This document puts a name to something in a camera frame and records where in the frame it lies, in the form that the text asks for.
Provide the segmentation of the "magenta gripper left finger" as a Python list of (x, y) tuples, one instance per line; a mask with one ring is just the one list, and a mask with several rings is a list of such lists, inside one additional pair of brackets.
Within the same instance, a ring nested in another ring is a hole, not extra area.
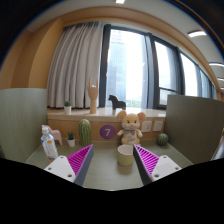
[(93, 155), (93, 145), (89, 145), (68, 157), (59, 156), (45, 168), (45, 171), (82, 186)]

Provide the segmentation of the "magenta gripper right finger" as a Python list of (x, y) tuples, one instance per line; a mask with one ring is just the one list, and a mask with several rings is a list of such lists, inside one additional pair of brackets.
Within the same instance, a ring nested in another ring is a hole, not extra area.
[(147, 185), (181, 170), (181, 167), (167, 155), (158, 156), (138, 145), (133, 146), (133, 155), (143, 185)]

